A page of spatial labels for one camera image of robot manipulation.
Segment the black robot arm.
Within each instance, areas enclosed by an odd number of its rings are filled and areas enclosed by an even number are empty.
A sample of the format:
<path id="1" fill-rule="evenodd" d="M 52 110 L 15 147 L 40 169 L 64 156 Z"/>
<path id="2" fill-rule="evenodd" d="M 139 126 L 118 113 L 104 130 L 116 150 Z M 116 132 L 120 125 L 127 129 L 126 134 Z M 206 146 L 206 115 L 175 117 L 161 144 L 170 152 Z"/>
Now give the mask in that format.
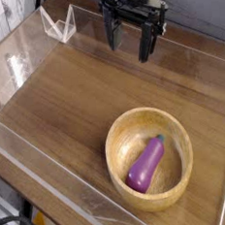
<path id="1" fill-rule="evenodd" d="M 154 52 L 157 38 L 166 32 L 168 4 L 161 0 L 100 0 L 99 7 L 108 44 L 113 51 L 122 41 L 124 21 L 141 28 L 138 56 L 141 63 L 146 63 Z"/>

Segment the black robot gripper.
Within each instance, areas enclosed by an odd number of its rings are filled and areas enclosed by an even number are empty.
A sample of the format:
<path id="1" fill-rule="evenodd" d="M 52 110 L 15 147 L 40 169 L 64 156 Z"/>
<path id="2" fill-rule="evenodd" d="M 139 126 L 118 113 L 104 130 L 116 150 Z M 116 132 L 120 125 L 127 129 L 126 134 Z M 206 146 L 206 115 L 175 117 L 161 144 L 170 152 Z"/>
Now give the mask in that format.
<path id="1" fill-rule="evenodd" d="M 99 6 L 103 13 L 109 47 L 113 51 L 122 41 L 123 20 L 142 27 L 139 60 L 146 63 L 153 53 L 157 35 L 166 32 L 168 4 L 164 0 L 101 0 Z"/>

